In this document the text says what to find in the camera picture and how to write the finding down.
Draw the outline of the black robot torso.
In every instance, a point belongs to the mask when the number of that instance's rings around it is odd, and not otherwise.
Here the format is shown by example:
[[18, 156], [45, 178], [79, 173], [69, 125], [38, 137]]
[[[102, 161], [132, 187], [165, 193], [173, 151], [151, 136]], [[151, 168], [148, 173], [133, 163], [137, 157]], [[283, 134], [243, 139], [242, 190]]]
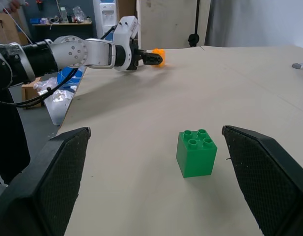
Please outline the black robot torso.
[[0, 176], [5, 184], [30, 163], [23, 124], [8, 89], [11, 69], [0, 53]]

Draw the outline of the brown cardboard box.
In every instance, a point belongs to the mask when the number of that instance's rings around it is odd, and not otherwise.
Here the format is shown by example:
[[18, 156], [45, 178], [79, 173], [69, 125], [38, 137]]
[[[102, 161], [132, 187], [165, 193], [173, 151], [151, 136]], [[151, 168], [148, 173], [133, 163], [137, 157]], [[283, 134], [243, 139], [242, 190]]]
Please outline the brown cardboard box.
[[23, 84], [21, 86], [21, 97], [22, 102], [36, 98], [39, 96], [38, 91], [34, 88], [34, 85], [38, 82], [42, 81], [42, 77], [37, 77], [35, 81], [29, 84]]

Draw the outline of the person's hand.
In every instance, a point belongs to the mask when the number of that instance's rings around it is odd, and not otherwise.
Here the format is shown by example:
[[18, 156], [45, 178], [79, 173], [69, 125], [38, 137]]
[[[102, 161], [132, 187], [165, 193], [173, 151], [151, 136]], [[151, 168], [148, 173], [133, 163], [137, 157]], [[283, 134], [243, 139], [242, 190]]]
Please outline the person's hand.
[[26, 6], [25, 0], [0, 0], [0, 13], [16, 12], [20, 7]]

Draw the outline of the orange studded cube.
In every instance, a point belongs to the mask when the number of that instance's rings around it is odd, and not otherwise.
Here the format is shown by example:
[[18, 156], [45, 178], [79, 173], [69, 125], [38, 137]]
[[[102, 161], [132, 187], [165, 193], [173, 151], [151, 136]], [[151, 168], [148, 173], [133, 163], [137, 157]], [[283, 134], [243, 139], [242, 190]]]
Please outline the orange studded cube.
[[155, 65], [154, 67], [164, 67], [165, 66], [165, 50], [156, 48], [152, 51], [152, 53], [160, 55], [161, 58], [163, 59], [163, 61], [159, 65]]

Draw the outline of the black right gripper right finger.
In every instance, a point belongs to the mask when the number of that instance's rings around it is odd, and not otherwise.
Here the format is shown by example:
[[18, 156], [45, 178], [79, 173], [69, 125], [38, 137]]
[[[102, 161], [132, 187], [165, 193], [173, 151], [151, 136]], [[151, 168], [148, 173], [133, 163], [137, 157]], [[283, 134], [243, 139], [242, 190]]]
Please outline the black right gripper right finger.
[[225, 125], [244, 199], [264, 236], [303, 236], [303, 168], [272, 137]]

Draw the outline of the black stand with pole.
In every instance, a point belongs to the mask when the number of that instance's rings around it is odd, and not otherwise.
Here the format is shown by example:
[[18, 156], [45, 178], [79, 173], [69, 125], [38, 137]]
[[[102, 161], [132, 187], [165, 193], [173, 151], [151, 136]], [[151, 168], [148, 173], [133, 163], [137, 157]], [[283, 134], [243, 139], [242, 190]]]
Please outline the black stand with pole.
[[199, 11], [200, 11], [200, 0], [196, 0], [196, 15], [195, 15], [194, 33], [190, 34], [189, 38], [188, 38], [190, 47], [196, 47], [197, 43], [199, 42], [199, 35], [198, 35]]

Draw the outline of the green studded cube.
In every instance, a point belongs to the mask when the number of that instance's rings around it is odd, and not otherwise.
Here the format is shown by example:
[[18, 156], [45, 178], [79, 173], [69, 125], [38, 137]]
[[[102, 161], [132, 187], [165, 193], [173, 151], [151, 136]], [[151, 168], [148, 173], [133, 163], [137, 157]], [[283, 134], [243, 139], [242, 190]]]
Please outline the green studded cube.
[[176, 160], [184, 178], [212, 173], [217, 146], [205, 129], [185, 130], [178, 135]]

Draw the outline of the wooden shelf board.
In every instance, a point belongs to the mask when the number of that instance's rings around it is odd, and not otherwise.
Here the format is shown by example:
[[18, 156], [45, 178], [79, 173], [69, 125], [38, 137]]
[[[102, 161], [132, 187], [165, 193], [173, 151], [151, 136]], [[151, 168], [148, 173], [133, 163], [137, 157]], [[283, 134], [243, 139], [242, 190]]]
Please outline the wooden shelf board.
[[32, 24], [32, 26], [82, 26], [82, 25], [92, 25], [92, 22], [81, 22], [81, 23], [50, 23], [50, 24]]

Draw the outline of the white plastic bag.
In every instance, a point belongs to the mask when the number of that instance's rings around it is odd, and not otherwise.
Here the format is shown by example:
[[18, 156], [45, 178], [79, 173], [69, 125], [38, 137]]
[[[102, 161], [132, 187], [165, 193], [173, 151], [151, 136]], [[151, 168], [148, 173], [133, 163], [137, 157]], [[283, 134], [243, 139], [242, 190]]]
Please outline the white plastic bag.
[[[48, 80], [35, 83], [33, 88], [37, 89], [39, 95], [43, 95], [47, 92], [48, 87], [54, 89], [56, 86], [57, 78], [51, 77]], [[62, 124], [76, 88], [76, 86], [73, 86], [71, 90], [57, 89], [44, 100], [44, 104], [54, 125], [60, 126]]]

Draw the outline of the blue and white package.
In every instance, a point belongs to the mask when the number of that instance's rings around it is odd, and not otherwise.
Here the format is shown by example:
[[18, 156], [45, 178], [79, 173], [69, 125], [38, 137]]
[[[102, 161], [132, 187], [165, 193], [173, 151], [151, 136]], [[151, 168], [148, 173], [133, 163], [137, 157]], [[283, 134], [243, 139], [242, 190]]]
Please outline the blue and white package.
[[[65, 80], [65, 78], [72, 70], [73, 68], [71, 67], [65, 67], [61, 71], [59, 71], [57, 73], [57, 84], [59, 85], [63, 80]], [[85, 66], [79, 67], [77, 72], [74, 74], [74, 76], [72, 76], [70, 80], [66, 81], [59, 89], [75, 92], [85, 70], [86, 70]]]

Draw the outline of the large brown cardboard sheet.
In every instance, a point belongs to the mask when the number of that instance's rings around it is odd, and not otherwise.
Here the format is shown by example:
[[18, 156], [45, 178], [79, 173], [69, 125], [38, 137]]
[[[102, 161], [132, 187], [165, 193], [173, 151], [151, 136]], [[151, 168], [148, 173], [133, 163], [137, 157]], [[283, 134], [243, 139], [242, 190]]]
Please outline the large brown cardboard sheet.
[[28, 44], [25, 34], [6, 13], [0, 13], [0, 44], [17, 42], [20, 45]]

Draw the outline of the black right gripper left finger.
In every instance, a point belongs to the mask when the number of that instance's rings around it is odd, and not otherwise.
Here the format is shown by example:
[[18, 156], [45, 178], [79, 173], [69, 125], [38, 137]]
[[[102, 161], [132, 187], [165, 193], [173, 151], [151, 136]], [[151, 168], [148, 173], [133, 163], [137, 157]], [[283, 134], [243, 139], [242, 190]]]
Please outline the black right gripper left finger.
[[0, 187], [0, 236], [64, 236], [79, 195], [89, 127], [50, 139], [7, 187]]

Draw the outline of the white water dispenser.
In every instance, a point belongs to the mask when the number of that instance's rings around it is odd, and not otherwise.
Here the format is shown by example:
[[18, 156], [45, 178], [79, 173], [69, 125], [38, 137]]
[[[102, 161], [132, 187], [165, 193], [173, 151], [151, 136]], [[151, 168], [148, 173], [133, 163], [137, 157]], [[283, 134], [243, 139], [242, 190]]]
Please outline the white water dispenser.
[[115, 0], [99, 0], [99, 27], [100, 36], [117, 24]]

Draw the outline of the light wooden panel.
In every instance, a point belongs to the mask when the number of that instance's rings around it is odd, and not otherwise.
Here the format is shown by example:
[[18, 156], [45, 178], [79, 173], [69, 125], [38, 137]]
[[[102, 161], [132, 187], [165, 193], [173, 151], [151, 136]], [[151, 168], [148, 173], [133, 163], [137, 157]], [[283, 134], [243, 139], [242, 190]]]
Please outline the light wooden panel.
[[188, 48], [197, 33], [205, 44], [211, 0], [137, 0], [138, 44], [142, 49]]

